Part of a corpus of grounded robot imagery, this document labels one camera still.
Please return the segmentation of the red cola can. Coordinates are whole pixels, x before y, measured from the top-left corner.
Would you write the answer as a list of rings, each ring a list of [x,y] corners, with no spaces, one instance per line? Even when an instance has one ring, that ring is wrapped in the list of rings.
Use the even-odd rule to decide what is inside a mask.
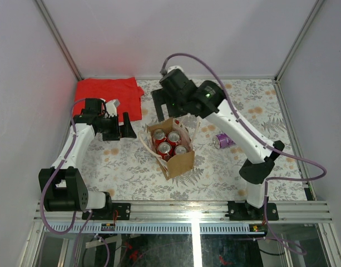
[[[174,148],[174,155],[183,155],[188,153],[188,149],[184,145],[177,145]]]
[[[169,161],[173,156],[173,148],[168,142],[162,142],[157,147],[157,154],[160,155],[163,160]]]
[[[167,141],[174,148],[181,145],[181,135],[177,131],[171,131],[167,136]]]
[[[162,142],[166,142],[167,137],[165,131],[161,128],[156,129],[153,132],[152,140],[155,148],[157,148]]]

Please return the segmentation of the red cola can front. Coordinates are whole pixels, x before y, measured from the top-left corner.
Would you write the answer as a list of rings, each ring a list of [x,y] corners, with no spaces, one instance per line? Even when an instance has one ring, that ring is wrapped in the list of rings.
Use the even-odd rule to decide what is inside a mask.
[[[157,154],[160,155],[163,160],[169,161],[173,156],[173,148],[168,142],[162,142],[157,147]]]

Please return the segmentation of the watermelon canvas tote bag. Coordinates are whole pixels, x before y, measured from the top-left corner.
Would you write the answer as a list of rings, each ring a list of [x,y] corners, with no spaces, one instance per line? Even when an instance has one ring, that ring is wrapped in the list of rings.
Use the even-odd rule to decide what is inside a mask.
[[[146,131],[138,132],[140,142],[146,151],[156,159],[166,180],[173,179],[193,169],[195,160],[194,141],[199,126],[200,120],[197,119],[194,134],[191,136],[182,123],[182,119],[168,118],[160,124],[146,126]],[[154,139],[156,130],[163,130],[166,136],[171,131],[177,131],[181,137],[180,145],[185,146],[187,152],[171,156],[168,160],[163,159],[156,148]]]

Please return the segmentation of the purple soda can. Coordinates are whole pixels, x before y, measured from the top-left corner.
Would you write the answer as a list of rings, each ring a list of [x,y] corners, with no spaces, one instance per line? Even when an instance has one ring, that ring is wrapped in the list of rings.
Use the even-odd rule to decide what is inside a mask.
[[[220,133],[212,138],[216,149],[224,149],[235,145],[235,142],[225,133]]]

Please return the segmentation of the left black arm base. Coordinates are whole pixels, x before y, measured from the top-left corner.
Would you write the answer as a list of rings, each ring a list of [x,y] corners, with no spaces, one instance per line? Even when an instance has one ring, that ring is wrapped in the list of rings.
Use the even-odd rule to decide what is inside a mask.
[[[91,220],[128,221],[131,215],[131,204],[126,202],[113,203],[111,207],[96,209],[92,212]]]

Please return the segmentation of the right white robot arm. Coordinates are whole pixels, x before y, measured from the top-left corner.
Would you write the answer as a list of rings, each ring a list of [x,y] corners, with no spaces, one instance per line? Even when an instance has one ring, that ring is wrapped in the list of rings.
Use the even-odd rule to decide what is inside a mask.
[[[232,111],[224,91],[213,81],[206,80],[197,86],[182,70],[174,69],[162,76],[160,85],[160,89],[151,93],[159,120],[164,119],[162,105],[166,105],[171,117],[187,114],[201,117],[245,152],[247,159],[239,170],[246,181],[245,210],[249,218],[261,218],[266,212],[264,180],[274,168],[284,143],[266,138],[241,114]]]

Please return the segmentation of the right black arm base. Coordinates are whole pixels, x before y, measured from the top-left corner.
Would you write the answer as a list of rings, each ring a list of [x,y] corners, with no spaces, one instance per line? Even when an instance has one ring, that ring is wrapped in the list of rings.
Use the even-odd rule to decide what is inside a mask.
[[[263,221],[265,220],[264,212],[269,221],[278,221],[278,209],[275,203],[267,203],[266,207],[260,208],[251,206],[247,201],[228,201],[228,214],[232,221]]]

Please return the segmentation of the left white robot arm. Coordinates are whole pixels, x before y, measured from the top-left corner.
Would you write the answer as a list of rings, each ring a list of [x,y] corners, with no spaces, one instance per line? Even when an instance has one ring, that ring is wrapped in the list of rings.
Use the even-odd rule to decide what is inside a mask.
[[[103,141],[136,138],[128,113],[119,121],[119,100],[84,98],[81,112],[71,116],[70,133],[64,147],[48,169],[38,175],[42,191],[41,204],[46,211],[94,210],[101,219],[109,219],[114,212],[111,196],[107,192],[87,189],[81,175],[83,159],[97,134]]]

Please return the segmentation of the red folded cloth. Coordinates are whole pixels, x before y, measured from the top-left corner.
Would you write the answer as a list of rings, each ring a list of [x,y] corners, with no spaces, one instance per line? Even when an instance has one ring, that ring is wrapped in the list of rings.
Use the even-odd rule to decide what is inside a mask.
[[[133,77],[115,80],[88,78],[77,83],[74,101],[82,98],[101,98],[106,102],[117,99],[120,102],[117,113],[127,112],[131,121],[138,121],[142,119],[143,95],[143,89]]]

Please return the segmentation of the floral patterned table mat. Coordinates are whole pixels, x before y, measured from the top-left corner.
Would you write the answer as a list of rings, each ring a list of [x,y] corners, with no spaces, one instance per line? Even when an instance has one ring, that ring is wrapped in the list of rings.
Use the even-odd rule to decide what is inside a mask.
[[[86,79],[77,83],[75,101],[79,98],[108,96],[107,89],[128,89],[134,78],[119,80]],[[260,133],[285,144],[292,154],[276,90],[271,80],[222,80],[235,108]],[[142,120],[132,123],[135,132],[158,123],[151,91],[160,87],[156,80],[138,80]],[[100,134],[90,143],[81,166],[81,175],[90,191],[108,191],[113,200],[156,201],[228,201],[244,200],[245,181],[239,169],[246,156],[238,146],[216,149],[212,138],[222,131],[214,124],[201,120],[193,143],[194,167],[190,171],[166,180],[155,157],[137,139],[103,141]],[[279,156],[270,176],[300,178],[294,159]],[[307,200],[300,182],[269,181],[270,200]]]

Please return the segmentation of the aluminium front rail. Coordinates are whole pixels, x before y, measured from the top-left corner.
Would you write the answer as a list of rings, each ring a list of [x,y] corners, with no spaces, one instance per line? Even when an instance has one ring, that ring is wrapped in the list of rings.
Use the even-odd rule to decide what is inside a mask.
[[[128,201],[118,211],[128,222],[202,223],[236,222],[239,208],[229,208],[227,201]],[[268,203],[267,217],[271,223],[315,224],[332,223],[333,217],[325,201],[274,201]]]

